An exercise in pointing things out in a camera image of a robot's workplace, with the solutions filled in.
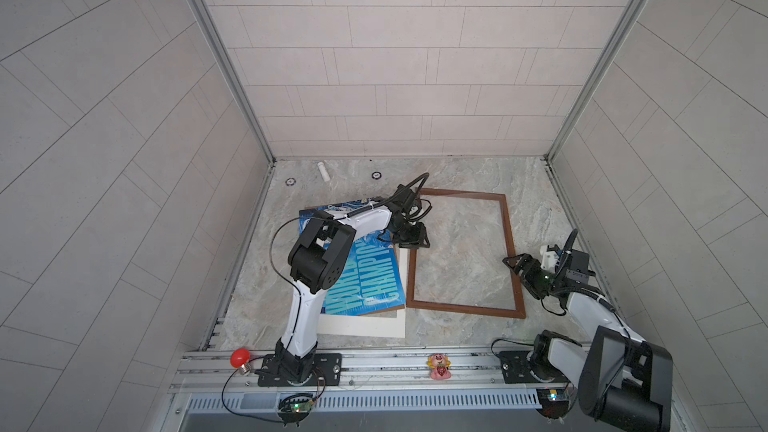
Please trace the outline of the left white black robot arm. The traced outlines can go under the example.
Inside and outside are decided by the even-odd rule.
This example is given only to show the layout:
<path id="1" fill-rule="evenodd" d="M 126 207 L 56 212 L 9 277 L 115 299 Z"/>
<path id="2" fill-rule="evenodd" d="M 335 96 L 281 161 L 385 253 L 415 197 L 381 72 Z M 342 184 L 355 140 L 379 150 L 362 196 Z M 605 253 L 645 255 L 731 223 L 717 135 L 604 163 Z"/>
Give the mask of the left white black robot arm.
<path id="1" fill-rule="evenodd" d="M 288 254 L 293 287 L 286 330 L 275 346 L 277 374 L 299 384 L 312 373 L 317 349 L 317 327 L 327 291 L 339 280 L 353 243 L 371 233 L 385 244 L 404 249 L 430 246 L 421 222 L 431 209 L 423 208 L 421 189 L 429 177 L 423 173 L 400 184 L 388 198 L 374 199 L 351 211 L 320 210 L 308 218 Z"/>

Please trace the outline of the blue poster photo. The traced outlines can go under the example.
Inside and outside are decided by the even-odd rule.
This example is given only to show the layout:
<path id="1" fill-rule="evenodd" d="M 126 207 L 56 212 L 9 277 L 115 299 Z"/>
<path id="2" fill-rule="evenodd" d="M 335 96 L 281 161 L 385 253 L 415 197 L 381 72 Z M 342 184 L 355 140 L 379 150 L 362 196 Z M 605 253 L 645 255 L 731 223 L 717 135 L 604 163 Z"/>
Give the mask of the blue poster photo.
<path id="1" fill-rule="evenodd" d="M 302 210 L 289 254 L 291 317 L 315 304 L 326 315 L 362 316 L 404 306 L 404 288 L 387 226 L 389 209 L 373 200 Z"/>

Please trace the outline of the brown wooden picture frame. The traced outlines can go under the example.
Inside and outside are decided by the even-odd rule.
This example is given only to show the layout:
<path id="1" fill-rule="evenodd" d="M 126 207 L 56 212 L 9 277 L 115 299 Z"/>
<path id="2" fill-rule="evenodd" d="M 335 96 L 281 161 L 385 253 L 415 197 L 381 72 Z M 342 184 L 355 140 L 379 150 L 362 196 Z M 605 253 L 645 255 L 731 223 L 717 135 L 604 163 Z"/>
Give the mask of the brown wooden picture frame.
<path id="1" fill-rule="evenodd" d="M 506 196 L 424 188 L 431 245 L 410 252 L 406 306 L 524 319 L 520 279 L 503 263 L 516 254 Z"/>

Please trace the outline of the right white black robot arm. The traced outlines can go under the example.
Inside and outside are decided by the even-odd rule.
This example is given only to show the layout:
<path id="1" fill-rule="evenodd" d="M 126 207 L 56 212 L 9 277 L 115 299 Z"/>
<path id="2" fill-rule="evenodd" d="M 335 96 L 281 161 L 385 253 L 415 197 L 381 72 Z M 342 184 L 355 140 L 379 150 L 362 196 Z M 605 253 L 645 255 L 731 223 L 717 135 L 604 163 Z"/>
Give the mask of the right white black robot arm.
<path id="1" fill-rule="evenodd" d="M 566 379 L 575 403 L 598 422 L 623 431 L 670 430 L 672 356 L 634 331 L 590 284 L 589 255 L 553 245 L 543 247 L 540 258 L 518 254 L 502 262 L 535 299 L 555 299 L 560 315 L 591 340 L 583 345 L 564 334 L 539 333 L 527 356 L 531 375 L 542 383 Z"/>

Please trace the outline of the cream white mat board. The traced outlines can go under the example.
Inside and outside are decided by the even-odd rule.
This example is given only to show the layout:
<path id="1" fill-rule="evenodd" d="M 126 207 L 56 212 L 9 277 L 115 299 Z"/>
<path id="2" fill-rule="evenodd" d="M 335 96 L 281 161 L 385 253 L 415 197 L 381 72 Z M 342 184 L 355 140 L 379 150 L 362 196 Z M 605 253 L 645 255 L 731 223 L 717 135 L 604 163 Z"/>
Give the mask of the cream white mat board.
<path id="1" fill-rule="evenodd" d="M 326 335 L 403 338 L 405 336 L 405 308 L 395 317 L 376 317 L 355 314 L 356 293 L 359 291 L 354 243 L 341 278 L 329 290 L 319 319 L 318 332 Z M 400 252 L 406 259 L 408 253 Z"/>

